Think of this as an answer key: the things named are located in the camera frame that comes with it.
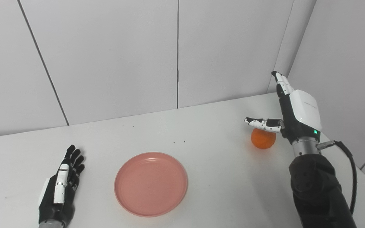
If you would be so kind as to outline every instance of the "robotic arm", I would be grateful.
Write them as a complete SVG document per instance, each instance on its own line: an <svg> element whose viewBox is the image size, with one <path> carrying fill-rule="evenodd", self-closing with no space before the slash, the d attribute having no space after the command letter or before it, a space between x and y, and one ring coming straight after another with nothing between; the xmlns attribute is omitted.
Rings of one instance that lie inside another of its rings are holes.
<svg viewBox="0 0 365 228"><path fill-rule="evenodd" d="M295 207L304 228L356 228L352 217L355 203L356 171L349 150L342 142L319 144L320 123L316 100L308 93L294 90L287 78L271 72L277 82L283 119L245 118L255 128L281 133L294 149L295 159L289 170ZM353 198L350 209L342 194L334 167L320 150L339 146L349 157L353 168Z"/></svg>
<svg viewBox="0 0 365 228"><path fill-rule="evenodd" d="M74 196L84 170L84 156L71 145L46 186L39 206L39 228L66 228L74 216Z"/></svg>

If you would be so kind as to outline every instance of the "orange fruit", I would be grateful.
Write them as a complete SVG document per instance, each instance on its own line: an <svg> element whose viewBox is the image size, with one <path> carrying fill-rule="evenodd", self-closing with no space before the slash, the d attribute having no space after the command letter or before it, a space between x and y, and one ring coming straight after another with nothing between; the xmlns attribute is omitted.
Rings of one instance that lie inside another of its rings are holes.
<svg viewBox="0 0 365 228"><path fill-rule="evenodd" d="M255 128L252 131L252 143L259 149L268 149L275 143L276 134L274 132L263 131Z"/></svg>

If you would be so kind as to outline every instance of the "black cable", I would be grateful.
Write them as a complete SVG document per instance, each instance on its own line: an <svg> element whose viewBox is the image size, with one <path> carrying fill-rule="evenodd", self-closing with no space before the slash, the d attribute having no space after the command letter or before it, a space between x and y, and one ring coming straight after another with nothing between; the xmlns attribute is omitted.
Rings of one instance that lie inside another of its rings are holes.
<svg viewBox="0 0 365 228"><path fill-rule="evenodd" d="M352 187L352 201L350 202L350 213L353 215L353 212L355 211L356 195L357 195L357 170L356 170L355 160L353 159L353 155L350 152L350 150L347 149L347 147L341 141L340 142L335 141L335 144L346 154L352 166L353 187Z"/></svg>

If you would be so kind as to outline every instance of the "white table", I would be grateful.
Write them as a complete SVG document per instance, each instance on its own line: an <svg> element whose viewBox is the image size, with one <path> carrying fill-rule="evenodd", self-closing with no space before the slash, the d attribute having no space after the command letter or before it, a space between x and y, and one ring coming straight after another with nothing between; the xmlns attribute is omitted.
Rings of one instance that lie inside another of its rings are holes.
<svg viewBox="0 0 365 228"><path fill-rule="evenodd" d="M0 136L0 227L38 226L45 178L75 144L87 159L70 228L300 228L288 171L292 147L277 136L270 149L256 149L249 144L252 128L243 122L245 117L281 118L277 95ZM189 179L177 208L155 218L128 213L113 193L123 163L148 151L178 159ZM323 154L335 166L349 202L348 159L335 147ZM360 170L358 182L354 218L358 227L365 227L365 175Z"/></svg>

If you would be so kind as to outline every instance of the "pink plate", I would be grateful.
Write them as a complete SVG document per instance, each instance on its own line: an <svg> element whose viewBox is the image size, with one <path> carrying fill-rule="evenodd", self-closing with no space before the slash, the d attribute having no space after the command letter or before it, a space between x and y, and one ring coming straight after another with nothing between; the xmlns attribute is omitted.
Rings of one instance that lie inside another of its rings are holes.
<svg viewBox="0 0 365 228"><path fill-rule="evenodd" d="M166 214L183 200L187 173L173 157L149 152L132 157L119 170L115 195L132 214L153 217Z"/></svg>

